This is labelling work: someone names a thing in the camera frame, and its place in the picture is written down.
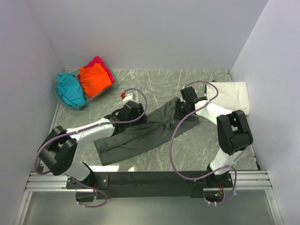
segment black mounting bar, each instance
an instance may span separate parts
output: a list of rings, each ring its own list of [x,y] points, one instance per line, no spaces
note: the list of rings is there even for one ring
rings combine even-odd
[[[200,177],[207,171],[182,171],[187,177]],[[110,198],[123,197],[162,197],[162,196],[190,196],[203,198],[203,188],[219,188],[223,183],[225,188],[231,188],[231,175],[225,174],[221,179],[185,180],[175,172],[95,172],[97,188],[106,192]],[[67,189],[82,189],[81,186],[70,181]],[[76,193],[78,202],[91,202],[93,192]],[[97,194],[97,199],[104,196]]]

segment robotic arm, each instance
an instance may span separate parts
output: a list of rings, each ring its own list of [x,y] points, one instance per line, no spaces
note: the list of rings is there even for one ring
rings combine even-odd
[[[182,119],[194,110],[217,125],[220,149],[215,159],[208,165],[208,171],[214,171],[225,165],[232,165],[236,157],[253,142],[253,137],[246,116],[242,110],[231,111],[210,103],[206,97],[198,98],[193,87],[181,90],[184,102],[178,100],[175,117]],[[214,172],[222,175],[229,171],[224,168]]]
[[[65,136],[45,147],[39,157],[54,175],[65,174],[92,187],[95,182],[94,172],[84,162],[74,160],[76,149],[94,140],[123,132],[129,126],[147,122],[147,116],[144,114],[139,120],[132,123],[111,123],[134,120],[140,117],[143,112],[144,109],[141,103],[127,101],[121,109],[97,122],[70,129],[63,129],[61,126],[55,127],[47,136],[43,145],[59,135],[65,134]]]
[[[206,97],[198,98],[192,87],[182,89],[181,94],[184,101],[180,99],[176,101],[175,118],[183,119],[188,115],[192,115],[195,110],[202,108],[198,110],[196,114],[209,119],[217,125],[220,150],[215,159],[208,165],[207,171],[182,172],[184,174],[182,175],[173,167],[175,172],[188,180],[188,182],[182,180],[173,172],[136,172],[134,174],[130,172],[122,172],[122,174],[109,172],[105,175],[114,182],[105,185],[105,188],[112,186],[109,190],[112,197],[157,196],[158,193],[161,193],[161,196],[185,196],[190,193],[190,182],[192,182],[193,187],[196,188],[195,192],[197,196],[201,197],[201,192],[199,192],[201,188],[203,192],[203,188],[216,187],[220,183],[228,181],[228,176],[230,176],[228,174],[230,169],[228,165],[231,165],[236,157],[253,142],[244,112],[241,110],[232,112],[231,110],[210,103]],[[97,172],[93,172],[84,162],[74,160],[75,151],[78,147],[88,142],[116,135],[123,132],[129,126],[136,126],[147,122],[142,104],[130,101],[133,99],[130,95],[125,96],[123,93],[122,97],[125,103],[124,106],[97,122],[70,129],[63,129],[61,126],[55,127],[39,149],[35,164],[37,163],[37,158],[40,157],[53,175],[65,174],[80,181],[85,185],[85,187],[82,186],[84,188],[97,188]],[[170,147],[170,159],[172,164],[171,150],[172,145]],[[201,179],[198,177],[199,175],[202,175],[201,177],[209,176],[208,182],[199,182]],[[169,186],[165,185],[166,182],[169,182],[171,186],[178,185],[179,188],[170,192]],[[67,184],[67,187],[68,185],[71,189],[80,188],[71,182]]]

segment white cloth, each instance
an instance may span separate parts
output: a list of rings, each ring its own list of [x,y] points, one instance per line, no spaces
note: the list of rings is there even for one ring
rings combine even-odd
[[[233,111],[240,109],[246,116],[249,115],[250,105],[245,82],[213,82],[212,84],[219,91],[218,97],[212,100],[212,103]],[[207,99],[213,98],[217,93],[216,90],[209,84],[206,87]]]

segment marble floor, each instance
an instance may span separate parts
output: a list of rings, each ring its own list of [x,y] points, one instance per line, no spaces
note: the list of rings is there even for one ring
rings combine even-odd
[[[181,97],[180,89],[197,80],[228,82],[227,70],[114,70],[116,84],[105,94],[94,100],[81,111],[68,109],[60,104],[55,126],[75,128],[95,122],[115,109],[122,107],[120,98],[123,90],[134,87],[144,92],[150,113],[165,102]],[[204,85],[195,84],[198,97],[203,96]],[[144,103],[138,94],[137,100]],[[94,171],[170,171],[169,147],[167,142],[153,150],[121,162],[102,166],[94,143],[79,148],[75,159],[90,165]],[[219,150],[217,126],[205,118],[200,124],[174,140],[173,159],[178,170],[206,170]],[[236,169],[257,170],[252,147],[249,146],[237,158]]]

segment cable connector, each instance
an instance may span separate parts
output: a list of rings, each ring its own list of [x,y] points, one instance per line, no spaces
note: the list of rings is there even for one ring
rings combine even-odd
[[[123,99],[122,99],[122,103],[123,105],[125,105],[125,103],[127,103],[128,101],[133,101],[135,102],[135,94],[127,94]]]
[[[231,163],[230,168],[235,167],[236,166],[236,161],[234,161],[233,163]]]

